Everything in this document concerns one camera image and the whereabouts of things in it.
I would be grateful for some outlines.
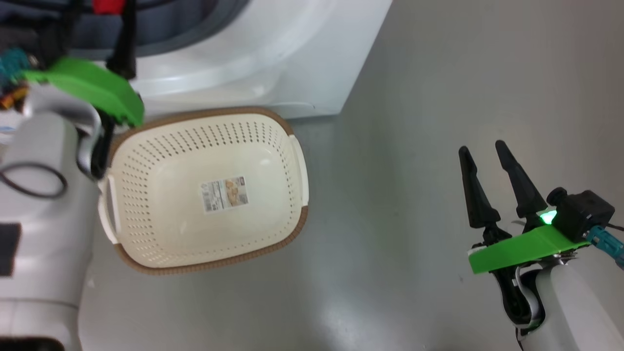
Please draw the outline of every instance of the washing machine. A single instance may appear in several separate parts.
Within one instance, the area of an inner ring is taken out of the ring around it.
[[[68,0],[0,0],[0,13],[58,13]],[[285,118],[342,109],[391,0],[137,0],[137,78],[146,120],[265,106]],[[73,56],[103,61],[121,25],[91,0]]]

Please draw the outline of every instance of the black cable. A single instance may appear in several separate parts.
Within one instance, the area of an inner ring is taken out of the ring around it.
[[[619,225],[607,224],[607,227],[619,230],[620,232],[624,232],[624,227],[620,227]]]
[[[20,169],[20,168],[35,168],[35,169],[41,169],[44,171],[48,171],[52,174],[54,174],[59,181],[61,182],[61,189],[53,194],[42,194],[42,193],[38,193],[38,192],[34,192],[31,190],[28,190],[22,186],[20,186],[19,184],[15,183],[13,180],[9,179],[6,176],[6,172],[8,171],[13,171],[14,169]],[[32,197],[37,197],[39,199],[58,199],[61,196],[65,195],[65,193],[67,192],[67,179],[65,178],[65,176],[63,176],[59,171],[55,170],[54,168],[44,165],[44,164],[40,164],[37,162],[17,162],[17,163],[13,163],[13,164],[9,164],[7,166],[4,167],[0,167],[0,182],[5,183],[8,187],[12,188],[15,191],[18,191],[24,195],[29,195]]]

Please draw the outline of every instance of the sticker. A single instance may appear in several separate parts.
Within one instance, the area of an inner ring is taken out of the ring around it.
[[[203,209],[206,213],[247,205],[245,177],[228,178],[202,183]]]

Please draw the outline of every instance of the green bracket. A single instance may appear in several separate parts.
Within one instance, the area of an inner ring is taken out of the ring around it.
[[[524,264],[589,245],[573,243],[552,225],[544,225],[517,237],[503,240],[468,256],[475,274]]]
[[[143,124],[145,106],[130,83],[93,62],[63,57],[46,71],[24,71],[31,82],[49,82],[115,118],[118,124]]]

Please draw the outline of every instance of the gray floor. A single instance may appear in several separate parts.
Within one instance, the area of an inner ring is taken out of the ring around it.
[[[495,280],[474,276],[457,150],[517,232],[494,149],[545,196],[593,189],[624,224],[621,1],[396,1],[338,117],[296,121],[310,216],[286,248],[181,276],[134,272],[96,229],[85,350],[519,350]],[[613,307],[624,274],[572,266]]]

